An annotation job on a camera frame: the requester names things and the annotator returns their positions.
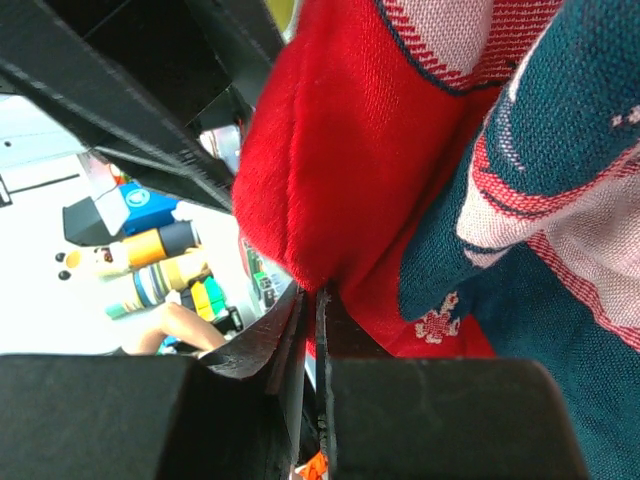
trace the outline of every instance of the knitted textile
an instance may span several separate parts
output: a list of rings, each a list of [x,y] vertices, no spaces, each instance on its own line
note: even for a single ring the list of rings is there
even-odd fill
[[[540,361],[640,478],[638,45],[637,0],[306,0],[240,226],[395,356]]]

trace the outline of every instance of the black foam block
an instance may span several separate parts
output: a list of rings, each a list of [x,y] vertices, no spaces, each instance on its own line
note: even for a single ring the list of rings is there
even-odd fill
[[[260,379],[180,356],[0,357],[0,405],[2,480],[281,478],[291,450]]]

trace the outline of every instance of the white snowflake pattern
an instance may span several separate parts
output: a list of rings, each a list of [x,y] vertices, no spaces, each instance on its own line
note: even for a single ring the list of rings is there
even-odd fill
[[[444,337],[455,337],[460,331],[460,318],[451,321],[451,312],[458,304],[458,293],[447,295],[440,311],[428,311],[416,324],[416,338],[426,343],[440,344]]]

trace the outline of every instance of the orange object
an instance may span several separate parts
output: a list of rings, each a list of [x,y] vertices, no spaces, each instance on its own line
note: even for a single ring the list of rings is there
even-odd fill
[[[167,258],[157,228],[125,238],[122,244],[127,249],[129,265],[133,269]]]
[[[302,470],[297,473],[305,480],[322,480],[322,475],[327,473],[328,469],[327,458],[322,452],[318,452],[316,456],[309,460]]]

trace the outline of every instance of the blue box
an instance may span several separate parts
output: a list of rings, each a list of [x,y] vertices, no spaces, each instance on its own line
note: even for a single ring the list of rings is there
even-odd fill
[[[164,227],[175,221],[171,213],[178,200],[151,192],[137,183],[127,183],[119,188],[129,209],[129,218],[122,226],[126,235]]]

